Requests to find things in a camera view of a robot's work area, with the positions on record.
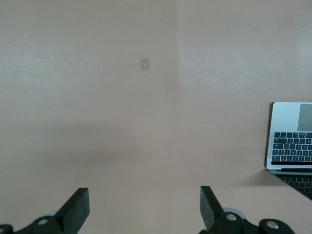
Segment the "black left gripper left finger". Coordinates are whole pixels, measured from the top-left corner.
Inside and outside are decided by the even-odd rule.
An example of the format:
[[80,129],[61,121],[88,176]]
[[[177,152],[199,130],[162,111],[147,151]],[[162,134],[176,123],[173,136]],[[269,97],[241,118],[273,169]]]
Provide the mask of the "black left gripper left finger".
[[53,215],[34,220],[17,234],[77,234],[90,213],[89,190],[79,188]]

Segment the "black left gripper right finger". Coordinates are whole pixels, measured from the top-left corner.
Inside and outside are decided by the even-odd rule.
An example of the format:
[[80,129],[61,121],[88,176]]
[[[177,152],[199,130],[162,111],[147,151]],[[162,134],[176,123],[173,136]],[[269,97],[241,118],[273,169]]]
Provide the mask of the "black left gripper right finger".
[[205,234],[241,234],[243,218],[232,208],[223,208],[210,186],[200,187],[200,213],[206,229]]

